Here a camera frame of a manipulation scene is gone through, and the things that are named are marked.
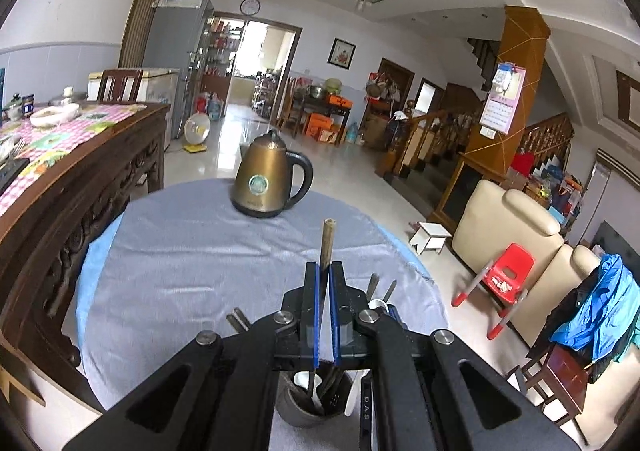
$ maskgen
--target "sofa headrest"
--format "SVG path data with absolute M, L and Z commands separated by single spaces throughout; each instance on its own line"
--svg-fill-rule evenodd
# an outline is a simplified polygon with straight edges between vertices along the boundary
M 600 258 L 584 245 L 578 245 L 571 254 L 571 265 L 580 276 L 587 277 L 600 265 Z
M 502 197 L 506 207 L 516 216 L 540 231 L 542 235 L 553 236 L 560 232 L 560 224 L 543 206 L 517 189 L 509 189 Z

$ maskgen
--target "metal bolt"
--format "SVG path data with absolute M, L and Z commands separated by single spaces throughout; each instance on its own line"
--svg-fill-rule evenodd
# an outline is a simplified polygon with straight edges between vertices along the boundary
M 196 335 L 196 342 L 200 346 L 212 345 L 216 339 L 218 339 L 218 334 L 213 330 L 203 330 Z
M 436 333 L 433 335 L 433 338 L 441 345 L 450 345 L 454 341 L 456 336 L 448 330 L 441 329 L 436 331 Z
M 293 314 L 288 310 L 278 310 L 274 313 L 273 320 L 278 325 L 288 325 L 293 320 Z
M 362 321 L 363 323 L 375 323 L 380 318 L 380 316 L 378 315 L 378 312 L 370 308 L 361 310 L 360 313 L 358 314 L 358 317 L 360 318 L 360 321 Z

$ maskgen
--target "kettle logo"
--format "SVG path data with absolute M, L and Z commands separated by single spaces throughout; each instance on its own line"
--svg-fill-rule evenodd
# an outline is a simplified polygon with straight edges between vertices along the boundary
M 249 179 L 249 190 L 252 195 L 264 195 L 269 189 L 269 181 L 264 175 L 254 175 Z

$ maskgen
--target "framed picture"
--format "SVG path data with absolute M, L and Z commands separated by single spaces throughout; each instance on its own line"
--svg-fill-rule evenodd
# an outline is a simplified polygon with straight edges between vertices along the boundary
M 355 51 L 356 45 L 335 38 L 334 46 L 331 47 L 331 53 L 329 54 L 329 60 L 327 62 L 348 70 L 349 66 L 351 66 L 351 59 L 353 59 L 353 53 Z

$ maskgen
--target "round table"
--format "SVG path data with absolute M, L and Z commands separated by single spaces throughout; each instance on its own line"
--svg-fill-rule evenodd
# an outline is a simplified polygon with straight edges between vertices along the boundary
M 99 274 L 81 349 L 87 379 L 105 408 L 200 330 L 235 333 L 225 319 L 234 307 L 250 320 L 278 310 L 283 294 L 303 284 L 305 263 L 318 261 L 326 218 L 337 221 L 332 259 L 342 261 L 348 285 L 366 290 L 376 272 L 375 297 L 382 297 L 396 279 L 390 301 L 409 329 L 429 334 L 447 326 L 436 284 L 401 254 L 406 246 L 367 215 L 309 192 L 275 218 L 251 218 L 231 205 L 231 185 L 223 179 L 175 185 L 124 212 Z M 320 354 L 333 360 L 328 308 L 322 326 Z M 355 413 L 303 430 L 275 413 L 271 448 L 357 449 L 358 424 Z

